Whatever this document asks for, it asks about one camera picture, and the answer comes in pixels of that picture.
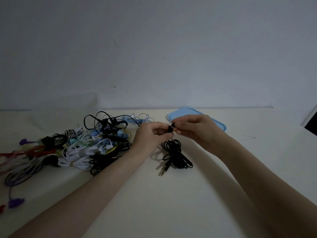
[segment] hand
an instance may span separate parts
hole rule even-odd
[[[135,133],[131,149],[144,152],[148,157],[158,145],[173,138],[173,133],[167,133],[168,127],[161,122],[142,123]]]
[[[194,140],[202,148],[221,156],[231,139],[208,115],[185,115],[172,120],[173,131]]]

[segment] person's left hand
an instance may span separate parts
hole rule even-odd
[[[161,122],[142,123],[135,133],[131,149],[149,156],[158,145],[174,136],[173,133],[167,133],[168,126]]]

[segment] forearm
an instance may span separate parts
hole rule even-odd
[[[81,237],[147,154],[131,149],[10,237]]]
[[[317,235],[317,206],[232,138],[219,157],[260,214],[281,236]]]

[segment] blue tray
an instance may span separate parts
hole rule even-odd
[[[169,113],[167,115],[167,119],[169,120],[169,122],[172,122],[173,119],[176,119],[178,117],[184,116],[184,115],[188,115],[188,114],[203,114],[199,111],[197,111],[196,109],[193,109],[191,107],[184,107],[184,108],[180,108],[178,110],[175,110],[171,113]],[[226,131],[227,127],[219,122],[218,120],[213,119],[212,117],[210,117],[215,123],[216,125],[221,128],[223,131]]]

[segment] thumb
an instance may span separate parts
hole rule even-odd
[[[175,127],[182,130],[189,130],[189,131],[195,131],[196,130],[196,124],[195,123],[188,123],[188,122],[176,122]]]
[[[173,138],[173,137],[174,137],[174,134],[173,134],[173,133],[165,133],[165,134],[160,135],[160,136],[158,137],[158,141],[159,141],[159,143],[161,144],[161,143],[165,142],[166,140],[169,140],[169,139],[171,139],[171,138]]]

